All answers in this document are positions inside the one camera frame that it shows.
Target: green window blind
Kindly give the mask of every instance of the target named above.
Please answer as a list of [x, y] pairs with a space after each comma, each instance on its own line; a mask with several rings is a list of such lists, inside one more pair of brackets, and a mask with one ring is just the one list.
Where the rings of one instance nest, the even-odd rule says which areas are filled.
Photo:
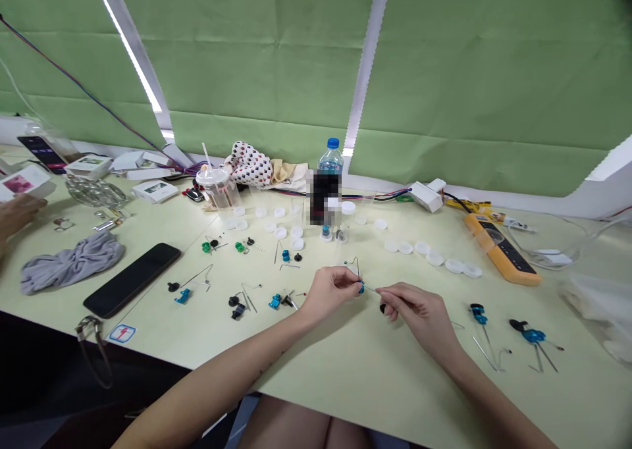
[[566, 196], [628, 135], [621, 0], [388, 0], [352, 174]]
[[[161, 144], [147, 95], [102, 0], [0, 0], [0, 13], [132, 128]], [[34, 109], [69, 138], [147, 147], [4, 25], [0, 57]], [[2, 66], [0, 111], [31, 113]]]
[[344, 141], [371, 0], [125, 0], [176, 144], [293, 163]]

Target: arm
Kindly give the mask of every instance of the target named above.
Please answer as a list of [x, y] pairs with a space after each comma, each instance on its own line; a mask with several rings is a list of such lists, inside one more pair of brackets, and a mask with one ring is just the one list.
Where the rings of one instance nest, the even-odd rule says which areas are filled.
[[17, 194], [12, 200], [0, 203], [0, 259], [9, 248], [9, 237], [32, 222], [46, 204], [44, 199], [35, 199], [28, 194]]
[[299, 311], [192, 371], [147, 408], [113, 449], [189, 446], [301, 337], [358, 296], [357, 281], [346, 267], [319, 269]]
[[456, 338], [441, 296], [406, 283], [376, 291], [385, 304], [384, 314], [391, 321], [402, 316], [421, 347], [482, 416], [494, 446], [517, 449], [556, 447], [466, 354]]

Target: yellow power strip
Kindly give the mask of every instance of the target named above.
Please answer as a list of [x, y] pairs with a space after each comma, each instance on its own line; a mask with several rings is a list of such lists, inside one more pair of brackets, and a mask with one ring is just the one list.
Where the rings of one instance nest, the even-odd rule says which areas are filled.
[[469, 230], [477, 237], [481, 247], [484, 250], [491, 249], [487, 255], [507, 281], [524, 284], [525, 286], [537, 286], [540, 284], [542, 277], [509, 243], [509, 240], [505, 239], [498, 246], [494, 246], [494, 241], [489, 234], [481, 233], [484, 230], [495, 230], [500, 233], [487, 216], [472, 213], [466, 215], [464, 220]]

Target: phone screen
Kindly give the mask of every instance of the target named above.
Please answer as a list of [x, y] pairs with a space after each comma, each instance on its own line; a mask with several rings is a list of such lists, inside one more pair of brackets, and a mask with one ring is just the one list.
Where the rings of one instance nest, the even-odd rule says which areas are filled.
[[112, 317], [180, 255], [182, 252], [171, 245], [157, 244], [90, 294], [84, 301], [84, 306], [104, 319]]
[[41, 136], [19, 136], [18, 140], [53, 174], [66, 174], [66, 161]]

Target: hand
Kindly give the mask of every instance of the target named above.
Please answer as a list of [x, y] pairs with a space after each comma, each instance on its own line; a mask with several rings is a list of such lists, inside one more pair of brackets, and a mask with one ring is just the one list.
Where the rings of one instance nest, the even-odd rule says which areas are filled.
[[441, 296], [403, 282], [376, 291], [385, 304], [384, 315], [391, 321], [401, 315], [419, 345], [439, 365], [449, 365], [464, 354]]
[[345, 301], [360, 296], [362, 283], [347, 267], [320, 268], [299, 312], [313, 323], [326, 319]]
[[48, 202], [28, 194], [17, 194], [12, 200], [0, 203], [0, 242], [22, 230], [33, 221], [35, 214]]

